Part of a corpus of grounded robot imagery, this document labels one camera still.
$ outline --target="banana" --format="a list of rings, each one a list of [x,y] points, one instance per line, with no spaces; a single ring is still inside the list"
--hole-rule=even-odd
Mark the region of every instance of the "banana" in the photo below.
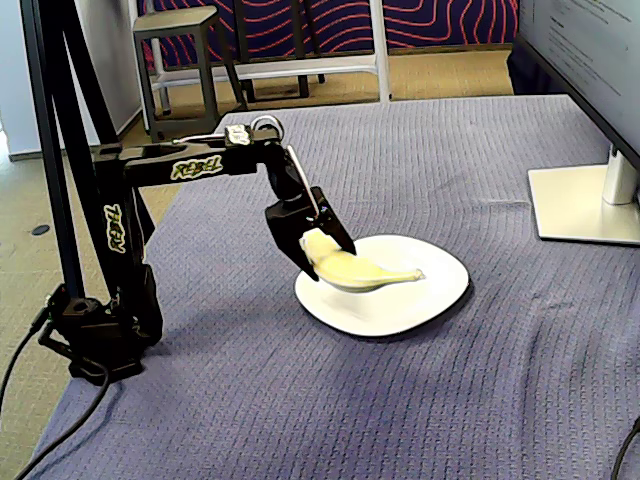
[[[393,283],[415,282],[424,279],[422,271],[392,272],[371,260],[345,252],[322,230],[305,232],[300,246],[313,269],[325,282],[350,292],[364,293]]]

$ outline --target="red wavy pattern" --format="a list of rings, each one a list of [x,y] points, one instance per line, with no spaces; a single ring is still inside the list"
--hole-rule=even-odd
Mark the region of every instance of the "red wavy pattern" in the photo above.
[[[293,32],[289,0],[241,0],[245,9],[247,39],[252,57],[292,55]],[[144,11],[144,0],[138,0]],[[303,36],[311,51],[309,25],[299,0]],[[221,28],[236,52],[234,0],[155,0],[156,10],[200,5],[219,7]],[[389,48],[431,45],[505,43],[513,40],[517,28],[518,0],[386,0],[384,2]],[[332,53],[373,48],[369,3],[365,0],[317,0],[312,3],[320,50]],[[220,60],[214,32],[209,36],[212,59]],[[189,36],[163,38],[162,52],[168,66],[192,64],[197,55]],[[151,51],[145,47],[151,64]]]

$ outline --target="table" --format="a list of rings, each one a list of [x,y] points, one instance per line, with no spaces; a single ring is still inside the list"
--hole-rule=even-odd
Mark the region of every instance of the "table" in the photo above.
[[[187,184],[147,249],[163,340],[35,478],[608,478],[640,413],[638,252],[541,241],[526,176],[604,162],[587,117],[565,96],[277,116],[355,238],[444,247],[470,298],[396,341],[336,332],[295,299],[264,172]],[[71,380],[43,444],[95,393]]]

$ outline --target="white plate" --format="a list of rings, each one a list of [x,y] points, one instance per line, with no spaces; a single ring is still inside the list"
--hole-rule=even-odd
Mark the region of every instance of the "white plate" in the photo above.
[[[453,255],[430,243],[397,235],[356,240],[358,256],[388,270],[419,268],[424,280],[389,285],[368,293],[340,291],[302,272],[296,296],[304,308],[327,325],[353,335],[381,337],[433,320],[464,294],[469,273]]]

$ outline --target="black robotic arm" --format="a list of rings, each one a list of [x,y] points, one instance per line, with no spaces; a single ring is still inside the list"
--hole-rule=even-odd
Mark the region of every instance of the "black robotic arm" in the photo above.
[[[163,321],[153,271],[143,261],[150,232],[139,221],[139,187],[255,173],[258,163],[263,163],[278,198],[265,210],[267,224],[276,245],[291,261],[318,280],[299,244],[302,234],[313,228],[355,254],[353,240],[322,190],[309,186],[293,149],[282,146],[283,133],[280,123],[267,116],[250,126],[226,127],[223,135],[141,147],[102,146],[94,170],[103,241],[108,245],[108,258],[101,264],[111,301],[102,305],[96,299],[70,298],[64,286],[59,287],[49,300],[49,321],[40,343],[71,359],[73,376],[95,384],[102,383],[104,374],[83,359],[106,366],[112,381],[142,370],[142,352],[160,340]],[[68,344],[54,340],[53,331]]]

